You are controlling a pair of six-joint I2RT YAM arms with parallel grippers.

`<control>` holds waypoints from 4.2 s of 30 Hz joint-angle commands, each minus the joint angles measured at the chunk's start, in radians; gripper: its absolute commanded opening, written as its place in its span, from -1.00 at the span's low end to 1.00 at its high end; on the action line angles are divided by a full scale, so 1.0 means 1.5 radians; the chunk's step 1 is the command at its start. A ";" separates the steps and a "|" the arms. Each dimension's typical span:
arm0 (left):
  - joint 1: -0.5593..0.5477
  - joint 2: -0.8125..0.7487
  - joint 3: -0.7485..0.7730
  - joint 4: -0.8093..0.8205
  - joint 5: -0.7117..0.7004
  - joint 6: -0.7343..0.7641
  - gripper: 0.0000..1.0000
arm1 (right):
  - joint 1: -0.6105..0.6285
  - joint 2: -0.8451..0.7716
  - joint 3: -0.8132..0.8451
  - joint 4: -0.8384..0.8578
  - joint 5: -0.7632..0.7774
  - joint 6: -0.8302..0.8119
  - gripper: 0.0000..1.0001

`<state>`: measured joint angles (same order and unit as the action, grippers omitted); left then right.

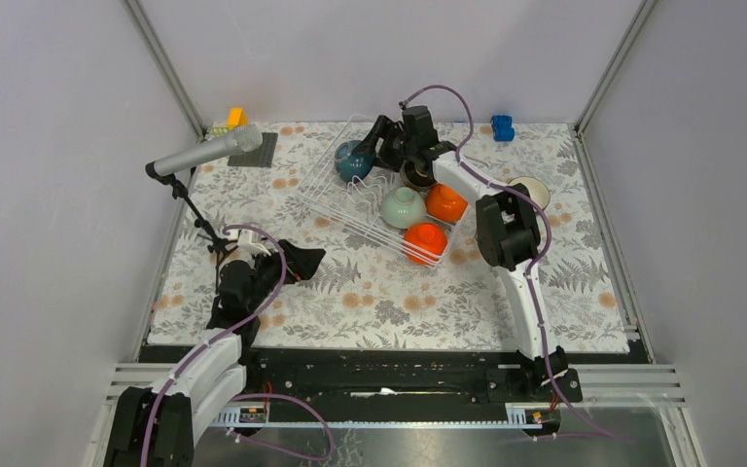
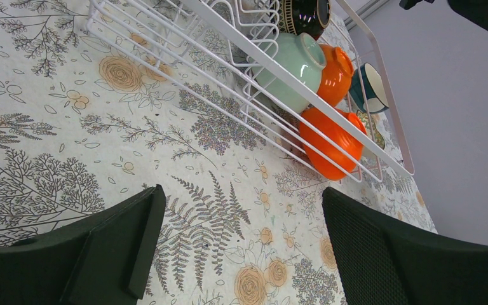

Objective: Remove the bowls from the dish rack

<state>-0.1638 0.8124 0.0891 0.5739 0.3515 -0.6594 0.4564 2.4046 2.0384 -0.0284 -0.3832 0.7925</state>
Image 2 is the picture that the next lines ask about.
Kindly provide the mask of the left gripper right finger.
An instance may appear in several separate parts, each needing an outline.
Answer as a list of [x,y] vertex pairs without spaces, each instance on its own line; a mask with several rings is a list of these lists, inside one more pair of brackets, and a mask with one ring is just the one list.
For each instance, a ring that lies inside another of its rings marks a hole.
[[328,187],[322,207],[349,304],[488,304],[488,246],[448,238]]

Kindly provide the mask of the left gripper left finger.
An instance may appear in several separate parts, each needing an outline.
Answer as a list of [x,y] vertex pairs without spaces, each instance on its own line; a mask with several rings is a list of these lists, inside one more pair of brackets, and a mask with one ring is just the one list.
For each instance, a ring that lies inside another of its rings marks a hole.
[[165,208],[157,185],[0,247],[0,304],[136,304],[146,291]]

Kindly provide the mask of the teal and white bowl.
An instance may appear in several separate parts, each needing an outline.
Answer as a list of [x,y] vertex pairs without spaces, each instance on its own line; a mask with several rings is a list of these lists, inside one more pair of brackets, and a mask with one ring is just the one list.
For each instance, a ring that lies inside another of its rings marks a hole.
[[378,114],[390,108],[381,76],[370,63],[362,64],[355,71],[349,94],[362,112]]

